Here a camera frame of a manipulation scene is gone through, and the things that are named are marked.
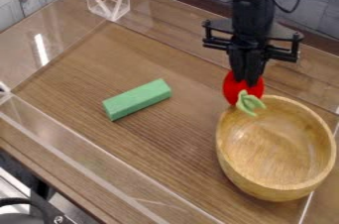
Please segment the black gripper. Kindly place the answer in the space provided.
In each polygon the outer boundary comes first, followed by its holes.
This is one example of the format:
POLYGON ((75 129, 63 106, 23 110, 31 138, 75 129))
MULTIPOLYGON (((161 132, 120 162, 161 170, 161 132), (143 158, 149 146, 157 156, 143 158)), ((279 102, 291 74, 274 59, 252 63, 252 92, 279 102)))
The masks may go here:
POLYGON ((299 44, 304 39, 302 33, 272 23, 264 35, 243 35, 234 30, 231 19, 205 20, 203 22, 205 37, 203 46, 230 52, 230 64, 236 81, 246 79, 248 86, 255 86, 263 74, 266 60, 276 59, 298 62, 299 44))

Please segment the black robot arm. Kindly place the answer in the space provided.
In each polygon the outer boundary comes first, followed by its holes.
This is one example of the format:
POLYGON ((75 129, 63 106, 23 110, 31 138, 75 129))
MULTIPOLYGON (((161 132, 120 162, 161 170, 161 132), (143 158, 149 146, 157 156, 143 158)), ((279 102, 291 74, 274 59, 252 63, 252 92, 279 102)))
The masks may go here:
POLYGON ((271 59, 296 62, 303 34, 274 21, 275 9, 292 13, 276 0, 231 0, 232 18, 205 20, 203 46, 226 51, 236 81, 255 86, 271 59))

